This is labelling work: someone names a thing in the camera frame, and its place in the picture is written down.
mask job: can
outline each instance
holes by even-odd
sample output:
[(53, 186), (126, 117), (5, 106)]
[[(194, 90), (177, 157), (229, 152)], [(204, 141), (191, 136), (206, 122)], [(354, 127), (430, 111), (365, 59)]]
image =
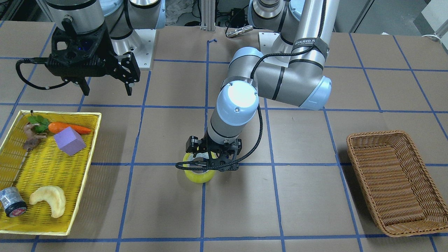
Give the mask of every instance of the can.
[(27, 205), (16, 187), (8, 187), (1, 190), (0, 201), (7, 217), (22, 215), (27, 210)]

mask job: brown wicker basket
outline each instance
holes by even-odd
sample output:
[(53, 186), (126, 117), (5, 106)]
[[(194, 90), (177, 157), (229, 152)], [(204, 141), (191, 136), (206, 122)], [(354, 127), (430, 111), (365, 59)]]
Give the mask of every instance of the brown wicker basket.
[(351, 134), (347, 146), (369, 212), (385, 234), (448, 230), (448, 208), (406, 132)]

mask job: basket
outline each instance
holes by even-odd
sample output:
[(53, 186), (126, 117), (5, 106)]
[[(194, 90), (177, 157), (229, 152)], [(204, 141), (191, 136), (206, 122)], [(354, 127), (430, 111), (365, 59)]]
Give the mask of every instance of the basket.
[(22, 128), (30, 115), (30, 111), (19, 111), (0, 147), (0, 190), (15, 186), (28, 203), (30, 195), (38, 188), (59, 186), (66, 198), (65, 212), (59, 218), (52, 218), (51, 208), (46, 202), (28, 204), (28, 210), (21, 216), (9, 218), (4, 213), (0, 214), (0, 233), (68, 235), (86, 183), (101, 113), (33, 112), (33, 115), (41, 115), (51, 122), (78, 124), (92, 129), (90, 134), (81, 135), (86, 148), (73, 156), (58, 148), (53, 133), (47, 134), (47, 138), (42, 139), (32, 151), (24, 150), (22, 145), (26, 136)]
[(406, 132), (351, 134), (347, 146), (369, 212), (382, 232), (400, 237), (448, 229), (448, 208)]

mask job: white mounting plate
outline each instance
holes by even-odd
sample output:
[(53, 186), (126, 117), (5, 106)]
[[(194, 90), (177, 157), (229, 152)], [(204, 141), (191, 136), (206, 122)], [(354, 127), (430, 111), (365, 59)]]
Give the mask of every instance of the white mounting plate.
[[(258, 41), (260, 42), (260, 51), (263, 53), (263, 55), (273, 53), (271, 50), (272, 44), (277, 39), (277, 37), (280, 35), (278, 32), (259, 32), (258, 33)], [(264, 62), (288, 67), (288, 63), (285, 63), (283, 61), (278, 60), (276, 57), (267, 57), (264, 59)]]
[(137, 34), (142, 40), (142, 47), (134, 53), (140, 70), (149, 70), (152, 66), (154, 56), (154, 44), (156, 29), (136, 29)]

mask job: velcro strap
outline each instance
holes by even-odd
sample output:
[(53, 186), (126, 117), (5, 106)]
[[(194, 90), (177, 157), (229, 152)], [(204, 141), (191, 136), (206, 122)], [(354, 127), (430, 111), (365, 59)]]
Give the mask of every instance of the velcro strap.
[(317, 50), (323, 55), (325, 60), (327, 59), (328, 53), (330, 52), (330, 48), (328, 47), (327, 43), (325, 43), (325, 41), (323, 41), (321, 38), (298, 39), (294, 42), (292, 51), (300, 47), (311, 47), (311, 46), (315, 46)]

